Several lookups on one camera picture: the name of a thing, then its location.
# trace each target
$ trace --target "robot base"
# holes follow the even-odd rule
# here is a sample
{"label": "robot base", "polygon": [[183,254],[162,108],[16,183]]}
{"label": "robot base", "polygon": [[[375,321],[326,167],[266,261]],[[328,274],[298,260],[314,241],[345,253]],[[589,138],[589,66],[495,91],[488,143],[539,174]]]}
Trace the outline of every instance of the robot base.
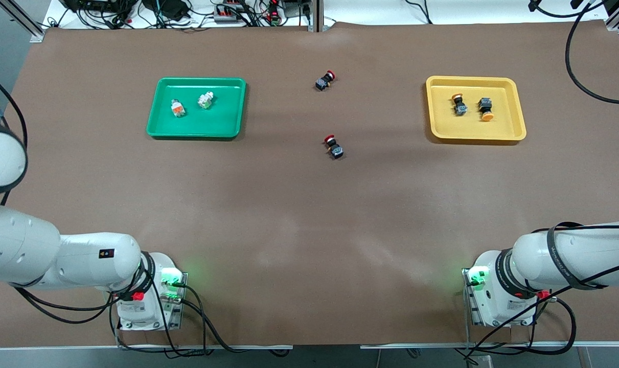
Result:
{"label": "robot base", "polygon": [[[471,268],[464,268],[464,292],[468,295],[470,314],[476,326],[499,326],[515,314],[536,302],[537,298],[521,299],[509,294],[496,276],[496,258],[500,251],[492,250],[481,254]],[[483,280],[477,286],[471,286],[473,280]],[[523,313],[506,326],[532,324],[536,308]]]}
{"label": "robot base", "polygon": [[[160,297],[166,298],[166,294],[174,291],[179,298],[185,297],[186,289],[183,287],[171,287],[162,280],[163,268],[175,268],[171,258],[161,253],[150,253],[155,262],[153,285],[143,293],[142,300],[120,301],[117,303],[118,317],[121,322],[120,329],[124,331],[163,331],[164,324],[169,330],[179,329],[182,317],[183,304],[174,301],[160,301]],[[180,282],[186,283],[186,273],[182,274]],[[164,318],[159,304],[164,308]]]}

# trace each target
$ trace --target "black label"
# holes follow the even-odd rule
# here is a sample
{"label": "black label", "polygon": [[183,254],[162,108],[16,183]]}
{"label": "black label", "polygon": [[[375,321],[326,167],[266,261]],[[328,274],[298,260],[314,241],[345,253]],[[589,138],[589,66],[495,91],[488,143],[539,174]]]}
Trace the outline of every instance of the black label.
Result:
{"label": "black label", "polygon": [[113,249],[101,249],[98,258],[113,258]]}

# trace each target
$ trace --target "red cap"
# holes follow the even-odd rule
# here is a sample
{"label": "red cap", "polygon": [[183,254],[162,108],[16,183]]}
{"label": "red cap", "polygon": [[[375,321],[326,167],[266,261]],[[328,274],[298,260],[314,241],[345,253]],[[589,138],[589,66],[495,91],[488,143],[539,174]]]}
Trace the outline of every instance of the red cap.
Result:
{"label": "red cap", "polygon": [[545,298],[547,298],[548,296],[550,296],[550,291],[547,291],[547,290],[541,290],[541,291],[539,291],[538,293],[536,293],[536,296],[538,296],[538,297],[539,297],[539,299],[545,299]]}

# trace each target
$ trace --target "black strap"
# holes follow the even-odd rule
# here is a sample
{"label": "black strap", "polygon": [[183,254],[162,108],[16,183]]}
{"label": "black strap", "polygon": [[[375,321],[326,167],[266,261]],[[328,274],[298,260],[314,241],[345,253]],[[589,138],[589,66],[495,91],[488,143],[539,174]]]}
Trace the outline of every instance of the black strap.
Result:
{"label": "black strap", "polygon": [[573,289],[578,289],[578,290],[595,290],[595,289],[603,289],[604,287],[606,287],[604,285],[589,285],[589,284],[584,284],[584,283],[580,282],[580,279],[575,277],[575,275],[573,275],[573,273],[570,272],[568,267],[566,267],[566,265],[564,265],[564,262],[562,261],[561,257],[559,256],[559,251],[557,251],[557,247],[555,245],[555,231],[560,226],[563,226],[563,227],[578,227],[578,226],[582,226],[582,224],[565,221],[565,222],[562,222],[562,223],[558,223],[555,226],[552,226],[550,229],[548,229],[548,233],[547,233],[547,236],[546,236],[546,240],[547,240],[547,244],[548,244],[548,252],[550,253],[550,257],[552,258],[553,263],[555,264],[555,266],[557,267],[557,269],[559,270],[561,275],[566,279],[568,284]]}

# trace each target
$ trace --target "tray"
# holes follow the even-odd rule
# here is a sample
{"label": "tray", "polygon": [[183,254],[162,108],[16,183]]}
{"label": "tray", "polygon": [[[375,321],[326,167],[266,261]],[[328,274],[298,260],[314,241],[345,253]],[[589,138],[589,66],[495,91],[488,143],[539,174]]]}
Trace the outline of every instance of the tray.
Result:
{"label": "tray", "polygon": [[[525,121],[516,84],[508,78],[432,76],[426,81],[431,132],[447,140],[519,141],[525,138]],[[452,95],[463,94],[468,112],[454,113]],[[494,118],[483,121],[480,98],[492,101]]]}
{"label": "tray", "polygon": [[[198,98],[207,91],[212,91],[214,98],[205,110],[198,105]],[[246,81],[241,78],[162,78],[155,89],[146,132],[155,138],[234,138],[241,130],[245,98]],[[173,114],[173,99],[185,107],[185,116]]]}

